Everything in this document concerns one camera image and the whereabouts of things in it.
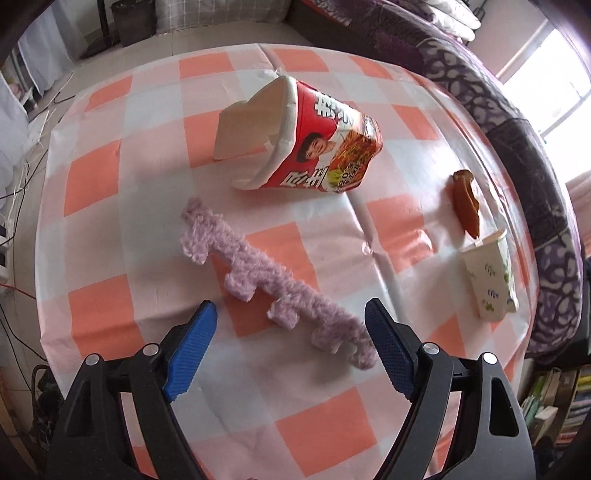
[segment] instant noodle cup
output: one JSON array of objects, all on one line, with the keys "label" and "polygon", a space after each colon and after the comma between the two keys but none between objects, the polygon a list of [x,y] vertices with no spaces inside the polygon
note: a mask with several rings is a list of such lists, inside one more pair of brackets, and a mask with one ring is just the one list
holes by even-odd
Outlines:
[{"label": "instant noodle cup", "polygon": [[289,76],[220,113],[213,157],[246,155],[266,142],[272,145],[267,161],[235,187],[345,192],[359,186],[382,150],[372,118]]}]

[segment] wall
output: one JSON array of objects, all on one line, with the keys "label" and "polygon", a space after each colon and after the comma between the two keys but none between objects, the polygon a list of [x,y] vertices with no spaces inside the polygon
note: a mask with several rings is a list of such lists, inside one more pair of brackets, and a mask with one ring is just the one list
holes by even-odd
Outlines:
[{"label": "wall", "polygon": [[512,61],[518,61],[520,52],[527,49],[534,37],[539,41],[547,20],[528,0],[489,0],[484,9],[486,16],[482,26],[468,47],[486,68],[499,76],[504,69],[510,69]]},{"label": "wall", "polygon": [[[99,11],[96,7],[96,0],[61,0],[68,17],[72,20],[87,37],[93,36],[100,31]],[[111,5],[115,0],[105,0],[105,8],[109,25],[113,23]]]}]

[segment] orange and white checkered cloth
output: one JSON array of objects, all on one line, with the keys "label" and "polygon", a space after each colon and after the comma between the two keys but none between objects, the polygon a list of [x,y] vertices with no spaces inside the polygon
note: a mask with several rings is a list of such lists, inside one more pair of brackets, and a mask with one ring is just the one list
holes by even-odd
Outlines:
[{"label": "orange and white checkered cloth", "polygon": [[[278,73],[379,123],[384,149],[359,188],[245,192],[232,180],[256,170],[265,149],[213,161],[220,110]],[[509,230],[520,307],[495,325],[479,319],[458,254],[469,242],[446,186],[461,168],[475,176],[482,235]],[[360,371],[346,351],[311,346],[307,322],[291,332],[276,327],[265,293],[249,303],[228,296],[228,268],[215,255],[201,267],[184,258],[180,213],[193,195],[352,313],[362,316],[379,297],[451,355],[494,352],[517,384],[537,298],[534,254],[513,185],[467,112],[397,66],[245,45],[170,57],[92,87],[53,130],[35,273],[41,343],[64,393],[86,355],[132,355],[209,299],[219,326],[173,410],[211,478],[373,478],[407,401],[381,365]],[[136,456],[151,472],[128,398],[125,405]],[[451,428],[450,420],[442,434]]]}]

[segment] pink fuzzy object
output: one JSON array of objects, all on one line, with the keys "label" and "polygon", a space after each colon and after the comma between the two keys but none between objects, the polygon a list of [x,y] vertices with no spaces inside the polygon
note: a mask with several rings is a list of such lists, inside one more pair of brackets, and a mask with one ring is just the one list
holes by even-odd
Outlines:
[{"label": "pink fuzzy object", "polygon": [[363,321],[293,278],[285,267],[238,237],[222,216],[214,215],[200,199],[189,200],[183,219],[190,227],[181,238],[184,254],[199,265],[205,263],[209,252],[220,255],[232,269],[224,280],[230,294],[250,301],[260,287],[276,299],[267,316],[278,325],[292,329],[300,315],[305,315],[318,324],[311,337],[313,345],[336,353],[348,340],[357,347],[351,364],[366,370],[377,363],[378,353]]}]

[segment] window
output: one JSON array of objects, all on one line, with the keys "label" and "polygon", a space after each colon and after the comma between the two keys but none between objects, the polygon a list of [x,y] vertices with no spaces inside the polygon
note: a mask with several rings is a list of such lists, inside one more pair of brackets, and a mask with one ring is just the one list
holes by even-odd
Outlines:
[{"label": "window", "polygon": [[544,139],[560,181],[591,168],[591,81],[557,30],[505,83],[504,92]]}]

